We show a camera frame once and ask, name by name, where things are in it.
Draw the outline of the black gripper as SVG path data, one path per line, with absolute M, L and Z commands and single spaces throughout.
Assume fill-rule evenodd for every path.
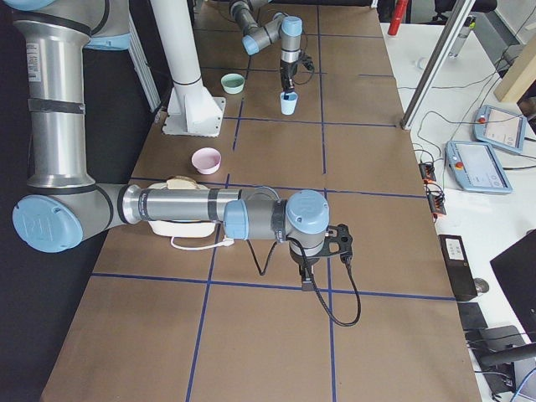
M 294 245 L 289 246 L 289 251 L 292 260 L 298 264 L 299 273 L 301 275 L 301 290 L 314 291 L 314 268 L 313 266 L 319 261 L 317 257 L 306 256 Z
M 291 101 L 294 99 L 294 76 L 297 73 L 298 62 L 286 62 L 284 60 L 280 61 L 280 76 L 281 76 L 281 87 L 285 88 L 281 92 L 281 98 L 284 101 Z

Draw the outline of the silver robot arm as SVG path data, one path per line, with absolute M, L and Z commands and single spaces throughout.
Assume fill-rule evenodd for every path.
M 285 200 L 260 188 L 144 189 L 98 184 L 87 173 L 82 50 L 128 49 L 128 1 L 2 2 L 13 10 L 13 24 L 26 42 L 34 173 L 27 181 L 31 194 L 12 212 L 25 243 L 56 253 L 120 224 L 210 221 L 223 224 L 233 240 L 274 240 L 270 253 L 289 242 L 302 284 L 316 287 L 311 265 L 328 256 L 329 207 L 315 191 Z M 187 1 L 150 2 L 172 79 L 178 79 L 172 95 L 178 114 L 172 116 L 183 134 L 216 137 L 225 100 L 204 87 Z M 296 95 L 293 75 L 305 56 L 302 21 L 279 13 L 258 25 L 252 13 L 268 2 L 230 1 L 230 15 L 249 55 L 281 40 L 281 112 L 288 115 L 284 101 Z
M 295 94 L 294 76 L 302 56 L 302 20 L 297 16 L 276 13 L 265 25 L 258 23 L 253 13 L 269 1 L 229 1 L 229 15 L 240 27 L 242 44 L 249 56 L 268 46 L 281 42 L 280 75 L 283 99 L 289 101 Z

